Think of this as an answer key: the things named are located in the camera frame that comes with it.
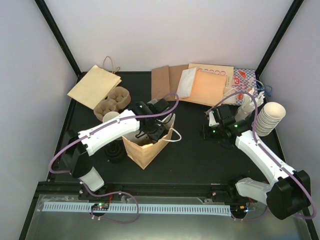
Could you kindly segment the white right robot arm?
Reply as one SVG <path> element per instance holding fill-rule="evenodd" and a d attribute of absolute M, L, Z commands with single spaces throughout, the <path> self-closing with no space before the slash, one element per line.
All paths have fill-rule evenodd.
<path fill-rule="evenodd" d="M 245 153 L 265 176 L 267 183 L 249 177 L 228 187 L 228 198 L 234 202 L 243 197 L 265 204 L 283 220 L 311 205 L 311 181 L 304 171 L 296 171 L 273 153 L 252 131 L 245 120 L 236 121 L 228 105 L 211 108 L 205 113 L 204 139 L 226 141 Z"/>

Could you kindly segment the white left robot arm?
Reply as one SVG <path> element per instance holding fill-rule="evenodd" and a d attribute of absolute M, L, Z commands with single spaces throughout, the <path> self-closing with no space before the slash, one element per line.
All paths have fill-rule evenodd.
<path fill-rule="evenodd" d="M 154 103 L 139 101 L 133 108 L 96 127 L 78 133 L 73 130 L 67 132 L 63 137 L 65 152 L 61 158 L 72 177 L 80 179 L 95 199 L 103 199 L 108 188 L 90 157 L 101 148 L 136 131 L 136 139 L 146 137 L 152 144 L 158 143 L 169 132 L 165 128 L 166 123 L 160 121 L 160 117 L 171 113 L 169 107 L 170 104 L 163 98 Z"/>

